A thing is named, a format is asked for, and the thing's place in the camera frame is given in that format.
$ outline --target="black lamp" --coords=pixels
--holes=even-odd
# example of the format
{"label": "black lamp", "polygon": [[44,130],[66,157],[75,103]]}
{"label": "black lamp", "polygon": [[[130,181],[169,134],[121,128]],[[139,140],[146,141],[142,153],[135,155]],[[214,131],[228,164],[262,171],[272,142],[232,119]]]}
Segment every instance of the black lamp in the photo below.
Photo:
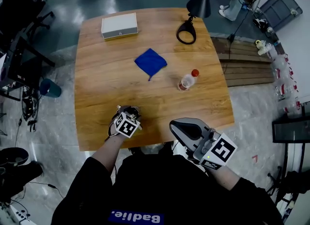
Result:
{"label": "black lamp", "polygon": [[[184,44],[190,45],[196,41],[196,31],[193,26],[192,20],[195,17],[206,18],[211,14],[210,0],[190,0],[187,5],[187,10],[189,11],[189,19],[183,23],[176,33],[178,40]],[[179,37],[179,33],[182,31],[189,32],[193,36],[193,41],[185,42]]]}

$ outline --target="lamp shade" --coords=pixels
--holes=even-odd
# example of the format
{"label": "lamp shade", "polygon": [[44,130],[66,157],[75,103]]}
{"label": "lamp shade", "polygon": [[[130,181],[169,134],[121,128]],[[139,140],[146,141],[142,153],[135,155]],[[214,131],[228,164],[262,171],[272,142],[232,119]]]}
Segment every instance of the lamp shade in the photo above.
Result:
{"label": "lamp shade", "polygon": [[211,14],[210,0],[190,0],[186,7],[192,16],[204,18]]}

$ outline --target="wooden table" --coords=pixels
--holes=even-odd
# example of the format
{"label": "wooden table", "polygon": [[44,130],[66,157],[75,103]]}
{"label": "wooden table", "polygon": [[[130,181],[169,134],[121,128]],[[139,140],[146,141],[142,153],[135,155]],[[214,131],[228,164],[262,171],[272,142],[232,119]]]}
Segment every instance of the wooden table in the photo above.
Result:
{"label": "wooden table", "polygon": [[[103,17],[137,13],[139,33],[105,41]],[[217,129],[234,123],[231,101],[222,68],[210,35],[200,18],[194,19],[197,41],[179,42],[175,36],[188,19],[185,8],[142,9],[84,21],[79,35],[75,68],[75,111],[81,151],[97,150],[107,137],[117,105],[141,109],[141,125],[123,147],[175,140],[169,122],[195,117]],[[152,48],[168,66],[151,81],[134,60]],[[177,83],[192,69],[200,72],[189,91]]]}

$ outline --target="gray floor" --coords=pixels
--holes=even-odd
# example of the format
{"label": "gray floor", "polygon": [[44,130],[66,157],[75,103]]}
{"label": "gray floor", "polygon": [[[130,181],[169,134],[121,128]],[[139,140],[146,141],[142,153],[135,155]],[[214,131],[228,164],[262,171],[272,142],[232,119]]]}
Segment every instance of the gray floor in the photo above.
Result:
{"label": "gray floor", "polygon": [[[57,63],[57,67],[51,69],[45,77],[61,86],[62,95],[57,99],[42,97],[37,131],[30,133],[23,121],[17,138],[17,146],[29,152],[29,161],[36,160],[44,166],[44,176],[35,181],[55,185],[62,195],[66,195],[76,173],[92,154],[80,152],[78,148],[74,115],[76,49],[76,46],[72,46],[49,55],[49,58]],[[282,165],[284,156],[284,146],[272,143],[271,122],[279,115],[273,85],[233,87],[229,88],[229,92],[235,125],[222,132],[237,144],[238,150],[228,166],[257,186],[266,188],[270,185],[268,172],[275,173],[277,166]],[[1,129],[8,134],[7,137],[0,137],[0,149],[3,149],[14,146],[21,103],[4,99],[0,107],[2,112],[7,113],[0,123]],[[161,145],[154,145],[144,148],[143,151],[156,153],[160,147]],[[178,144],[174,153],[184,155],[185,151]],[[119,168],[122,160],[129,155],[127,149],[122,149],[116,167]],[[252,159],[255,155],[258,155],[257,163]],[[21,198],[23,194],[21,192],[15,198]],[[50,224],[52,213],[60,201],[57,190],[46,185],[28,183],[21,203],[27,207],[35,223],[47,225]]]}
{"label": "gray floor", "polygon": [[[156,7],[186,7],[189,0],[48,0],[42,12],[53,11],[55,19],[48,18],[46,23],[51,24],[47,31],[40,28],[34,39],[34,47],[43,54],[50,54],[59,49],[76,45],[80,26],[84,20],[133,9]],[[210,0],[212,14],[204,19],[209,32],[230,34],[235,32],[246,12],[241,11],[237,20],[231,22],[219,13],[220,5],[227,5],[230,0]],[[252,15],[248,15],[238,34],[252,39],[263,39],[252,23]]]}

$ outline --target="red bottle cap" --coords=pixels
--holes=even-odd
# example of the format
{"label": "red bottle cap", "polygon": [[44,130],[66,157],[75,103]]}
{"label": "red bottle cap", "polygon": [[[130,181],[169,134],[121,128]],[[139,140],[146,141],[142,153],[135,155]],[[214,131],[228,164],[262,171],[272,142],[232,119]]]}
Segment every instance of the red bottle cap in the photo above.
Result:
{"label": "red bottle cap", "polygon": [[192,70],[192,76],[197,77],[199,75],[199,71],[197,69]]}

